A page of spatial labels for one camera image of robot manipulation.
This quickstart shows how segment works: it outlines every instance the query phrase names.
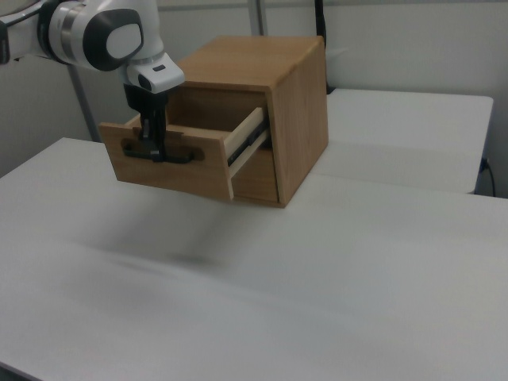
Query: drawer handle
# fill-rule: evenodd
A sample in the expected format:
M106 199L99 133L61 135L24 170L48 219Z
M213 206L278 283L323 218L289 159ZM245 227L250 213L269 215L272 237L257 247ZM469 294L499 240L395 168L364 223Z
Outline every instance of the drawer handle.
M132 139L124 139L121 142L121 148L124 152L124 155L128 157L135 157L137 159L147 159L152 161L152 157L150 153L141 148L141 144L137 141L133 141ZM187 164L194 160L194 153L189 152L185 155L181 156L172 156L166 153L164 157L164 163L173 163L173 164Z

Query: cabinet top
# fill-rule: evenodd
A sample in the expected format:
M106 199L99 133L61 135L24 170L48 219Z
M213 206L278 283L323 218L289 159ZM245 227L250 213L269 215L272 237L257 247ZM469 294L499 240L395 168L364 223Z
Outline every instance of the cabinet top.
M267 91L321 44L321 37L217 37L179 66L185 86Z

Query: cabinet side panel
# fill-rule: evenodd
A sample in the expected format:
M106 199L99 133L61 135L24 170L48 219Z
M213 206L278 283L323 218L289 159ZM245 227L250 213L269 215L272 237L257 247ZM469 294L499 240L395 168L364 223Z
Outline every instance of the cabinet side panel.
M279 200L287 204L328 145L325 47L321 42L271 93Z

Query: metal pole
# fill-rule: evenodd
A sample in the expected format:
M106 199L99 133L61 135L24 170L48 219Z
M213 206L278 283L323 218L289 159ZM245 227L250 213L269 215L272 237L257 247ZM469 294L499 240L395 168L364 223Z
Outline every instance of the metal pole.
M267 36L267 17L264 0L247 0L248 15L251 22L251 33L253 36Z

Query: drawer front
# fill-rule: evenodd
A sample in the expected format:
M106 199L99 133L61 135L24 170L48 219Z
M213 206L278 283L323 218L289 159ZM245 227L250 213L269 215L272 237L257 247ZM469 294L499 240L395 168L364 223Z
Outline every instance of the drawer front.
M137 139L137 127L105 123L99 129L119 181L212 198L230 200L233 197L222 138L169 132L166 140L169 152L175 145L195 148L197 159L187 164L153 163L128 157L123 152L126 141Z

